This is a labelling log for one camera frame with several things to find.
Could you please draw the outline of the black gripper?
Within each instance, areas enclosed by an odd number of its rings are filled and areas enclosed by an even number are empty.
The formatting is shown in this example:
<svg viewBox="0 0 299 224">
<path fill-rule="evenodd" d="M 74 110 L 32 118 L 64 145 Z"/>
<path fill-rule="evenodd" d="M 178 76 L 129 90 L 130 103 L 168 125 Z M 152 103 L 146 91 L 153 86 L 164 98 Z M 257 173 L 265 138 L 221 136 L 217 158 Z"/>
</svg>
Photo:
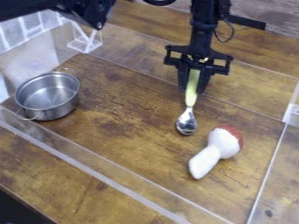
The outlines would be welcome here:
<svg viewBox="0 0 299 224">
<path fill-rule="evenodd" d="M 164 47 L 166 53 L 162 63 L 168 66 L 174 66 L 177 69 L 177 83 L 178 89 L 184 90 L 189 78 L 189 69 L 200 70 L 200 77 L 197 83 L 197 94 L 204 92 L 213 74 L 229 74 L 229 63 L 233 57 L 216 52 L 213 49 L 208 50 L 206 55 L 193 54 L 188 50 L 186 45 L 166 45 Z"/>
</svg>

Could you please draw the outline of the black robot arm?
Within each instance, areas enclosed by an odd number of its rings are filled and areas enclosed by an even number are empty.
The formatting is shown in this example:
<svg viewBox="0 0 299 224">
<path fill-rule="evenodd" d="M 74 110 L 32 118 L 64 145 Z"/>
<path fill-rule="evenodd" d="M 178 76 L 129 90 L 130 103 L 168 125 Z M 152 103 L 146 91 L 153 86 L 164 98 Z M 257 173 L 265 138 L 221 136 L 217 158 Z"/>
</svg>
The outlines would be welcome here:
<svg viewBox="0 0 299 224">
<path fill-rule="evenodd" d="M 0 22 L 44 10 L 58 12 L 69 20 L 101 30 L 116 0 L 0 0 Z M 198 71 L 194 91 L 201 94 L 214 74 L 229 74 L 233 58 L 210 49 L 218 21 L 226 20 L 229 0 L 190 0 L 190 41 L 168 45 L 162 63 L 177 69 L 178 89 L 186 89 L 190 71 Z"/>
</svg>

